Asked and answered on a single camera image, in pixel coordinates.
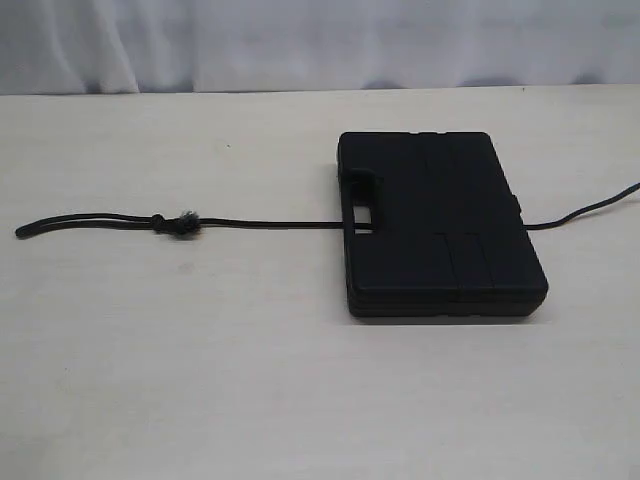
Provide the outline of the black plastic carrying case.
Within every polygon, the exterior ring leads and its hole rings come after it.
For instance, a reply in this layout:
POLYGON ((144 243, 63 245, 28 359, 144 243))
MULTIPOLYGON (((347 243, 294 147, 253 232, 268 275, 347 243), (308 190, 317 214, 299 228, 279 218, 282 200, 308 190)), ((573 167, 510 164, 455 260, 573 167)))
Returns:
POLYGON ((549 284, 490 136, 346 132, 347 305, 360 319, 526 317, 549 284))

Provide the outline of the white backdrop curtain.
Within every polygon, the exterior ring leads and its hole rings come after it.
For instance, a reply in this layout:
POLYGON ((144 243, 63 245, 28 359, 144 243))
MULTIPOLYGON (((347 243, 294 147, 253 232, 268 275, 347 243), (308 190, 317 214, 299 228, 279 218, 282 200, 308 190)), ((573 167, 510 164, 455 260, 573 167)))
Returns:
POLYGON ((635 83, 635 1, 5 1, 1 91, 635 83))

